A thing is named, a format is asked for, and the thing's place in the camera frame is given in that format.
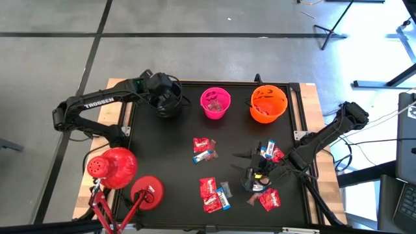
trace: white cable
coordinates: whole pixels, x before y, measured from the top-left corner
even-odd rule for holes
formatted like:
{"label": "white cable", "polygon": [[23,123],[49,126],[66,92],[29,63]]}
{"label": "white cable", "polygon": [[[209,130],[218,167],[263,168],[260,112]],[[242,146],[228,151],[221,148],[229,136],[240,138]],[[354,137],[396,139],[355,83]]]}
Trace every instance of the white cable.
{"label": "white cable", "polygon": [[350,137],[350,136],[352,136],[352,135],[354,135],[354,134],[357,134],[357,133],[360,133],[360,132],[362,132],[362,131],[368,130],[368,129],[370,129],[370,128],[376,127],[377,125],[380,125],[380,124],[382,124],[382,123],[384,123],[384,122],[386,122],[386,121],[390,120],[391,118],[394,118],[395,116],[398,116],[399,114],[403,113],[404,111],[408,110],[408,109],[409,109],[411,106],[413,106],[414,104],[416,104],[416,101],[414,101],[413,103],[409,104],[407,107],[403,108],[401,111],[397,112],[395,115],[392,115],[392,116],[388,117],[387,119],[385,119],[385,120],[383,120],[383,121],[381,121],[381,122],[379,122],[379,123],[376,123],[376,124],[374,124],[374,125],[372,125],[372,126],[366,127],[366,128],[364,128],[364,129],[362,129],[362,130],[360,130],[360,131],[356,131],[356,132],[354,132],[354,133],[351,133],[351,134],[349,134],[347,137]]}

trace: orange bucket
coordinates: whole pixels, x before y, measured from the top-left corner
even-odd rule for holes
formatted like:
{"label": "orange bucket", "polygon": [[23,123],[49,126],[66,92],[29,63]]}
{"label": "orange bucket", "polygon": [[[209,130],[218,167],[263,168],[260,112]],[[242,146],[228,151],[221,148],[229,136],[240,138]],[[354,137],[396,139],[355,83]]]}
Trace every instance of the orange bucket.
{"label": "orange bucket", "polygon": [[286,111],[287,98],[278,87],[263,85],[254,90],[250,104],[253,119],[262,124],[269,124]]}

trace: red lamp shade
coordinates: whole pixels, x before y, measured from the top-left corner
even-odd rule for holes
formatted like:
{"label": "red lamp shade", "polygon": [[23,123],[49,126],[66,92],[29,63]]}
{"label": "red lamp shade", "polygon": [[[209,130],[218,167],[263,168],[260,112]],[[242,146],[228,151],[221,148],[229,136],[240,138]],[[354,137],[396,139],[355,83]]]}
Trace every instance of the red lamp shade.
{"label": "red lamp shade", "polygon": [[86,169],[92,177],[100,178],[105,187],[120,189],[136,175],[137,160],[126,148],[112,148],[91,159]]}

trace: red lamp base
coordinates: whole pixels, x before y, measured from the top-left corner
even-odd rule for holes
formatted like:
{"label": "red lamp base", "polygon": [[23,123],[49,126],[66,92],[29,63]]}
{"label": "red lamp base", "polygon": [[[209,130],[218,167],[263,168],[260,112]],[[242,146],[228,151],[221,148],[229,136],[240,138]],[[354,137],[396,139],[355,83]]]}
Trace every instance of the red lamp base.
{"label": "red lamp base", "polygon": [[164,195],[164,189],[162,182],[154,176],[145,175],[136,180],[135,184],[131,187],[130,197],[131,200],[135,200],[135,194],[140,190],[148,190],[153,195],[152,202],[143,201],[140,204],[139,209],[149,211],[154,209],[162,201]]}

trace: small bucket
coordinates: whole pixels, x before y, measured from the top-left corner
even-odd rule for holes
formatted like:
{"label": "small bucket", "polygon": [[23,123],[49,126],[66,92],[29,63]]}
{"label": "small bucket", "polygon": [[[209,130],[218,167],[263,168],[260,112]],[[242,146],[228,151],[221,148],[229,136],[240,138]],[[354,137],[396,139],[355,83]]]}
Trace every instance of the small bucket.
{"label": "small bucket", "polygon": [[287,98],[278,87],[263,85],[254,90],[250,104],[253,119],[262,124],[269,124],[286,111]]}
{"label": "small bucket", "polygon": [[[223,88],[208,88],[201,95],[201,106],[208,118],[218,120],[223,117],[231,104],[231,96]],[[212,111],[209,105],[220,105],[221,111]]]}

